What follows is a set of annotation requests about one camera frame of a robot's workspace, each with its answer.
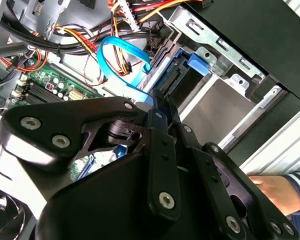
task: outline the cooling fan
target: cooling fan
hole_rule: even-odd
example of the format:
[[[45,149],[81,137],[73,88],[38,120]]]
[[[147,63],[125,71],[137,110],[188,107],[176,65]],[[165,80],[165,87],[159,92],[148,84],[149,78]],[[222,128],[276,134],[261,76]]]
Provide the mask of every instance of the cooling fan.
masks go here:
[[[17,239],[24,224],[24,208],[0,191],[0,240]]]

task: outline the green circuit board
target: green circuit board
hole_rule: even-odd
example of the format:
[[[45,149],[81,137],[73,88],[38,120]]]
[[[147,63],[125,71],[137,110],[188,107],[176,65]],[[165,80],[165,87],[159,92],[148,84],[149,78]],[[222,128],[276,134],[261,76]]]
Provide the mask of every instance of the green circuit board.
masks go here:
[[[29,72],[26,74],[28,78],[34,80],[38,84],[40,84],[43,87],[47,86],[47,83],[55,84],[53,83],[53,79],[57,78],[59,79],[59,83],[64,84],[63,90],[66,92],[70,92],[74,89],[76,89],[78,92],[85,95],[86,98],[100,98],[101,95],[95,92],[93,89],[90,91],[79,86],[78,84],[74,83],[72,80],[68,79],[65,76],[60,75],[53,69],[51,69],[49,66],[45,65],[43,68],[41,68],[39,71]]]
[[[38,71],[21,74],[16,83],[10,107],[103,97],[85,83],[69,79],[47,65]]]

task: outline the blue drive latch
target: blue drive latch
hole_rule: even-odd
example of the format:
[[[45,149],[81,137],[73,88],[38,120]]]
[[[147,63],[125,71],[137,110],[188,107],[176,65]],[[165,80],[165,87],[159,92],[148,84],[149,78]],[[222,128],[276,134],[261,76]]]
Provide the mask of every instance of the blue drive latch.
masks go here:
[[[187,64],[203,76],[209,73],[209,63],[195,53],[191,54]]]

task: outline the screw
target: screw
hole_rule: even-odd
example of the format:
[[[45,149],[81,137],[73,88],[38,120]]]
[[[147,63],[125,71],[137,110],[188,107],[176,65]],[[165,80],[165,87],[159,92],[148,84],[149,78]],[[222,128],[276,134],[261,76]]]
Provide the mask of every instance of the screw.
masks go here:
[[[134,107],[130,104],[130,103],[128,103],[128,102],[126,102],[125,104],[125,107],[127,108],[127,109],[133,109]]]
[[[185,129],[188,133],[191,133],[191,128],[190,128],[190,127],[184,126],[184,129]]]
[[[159,112],[156,112],[155,115],[162,119],[162,115]]]
[[[35,117],[27,116],[21,119],[20,124],[22,127],[35,130],[41,127],[41,122]]]
[[[46,31],[49,33],[49,32],[52,31],[52,28],[53,28],[52,25],[51,25],[51,26],[48,26],[47,29],[46,29]]]
[[[240,233],[240,225],[233,216],[227,216],[225,221],[232,231],[234,231],[236,234]]]
[[[283,226],[288,233],[290,233],[291,235],[295,235],[294,230],[287,223],[284,222]]]
[[[271,221],[271,226],[273,227],[273,229],[278,233],[278,234],[281,234],[281,229],[280,227],[274,222],[274,221]]]
[[[30,66],[32,66],[33,64],[35,64],[35,61],[33,59],[28,59],[28,61],[26,61]]]
[[[64,149],[70,145],[70,140],[66,136],[56,135],[52,138],[52,143],[58,148]]]
[[[215,145],[212,145],[211,148],[212,148],[212,150],[215,151],[216,153],[219,152],[219,149],[218,149]]]
[[[173,209],[175,206],[174,198],[165,191],[159,194],[159,201],[165,209]]]

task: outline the black mechanical arm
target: black mechanical arm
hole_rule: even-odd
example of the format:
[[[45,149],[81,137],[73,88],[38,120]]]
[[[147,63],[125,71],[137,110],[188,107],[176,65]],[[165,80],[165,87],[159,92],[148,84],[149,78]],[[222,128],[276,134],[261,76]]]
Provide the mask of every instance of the black mechanical arm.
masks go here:
[[[222,149],[199,145],[172,99],[152,96],[148,112],[109,97],[20,106],[3,115],[1,145],[47,177],[69,171],[75,159],[128,146],[125,156],[47,202],[36,240],[299,239]]]

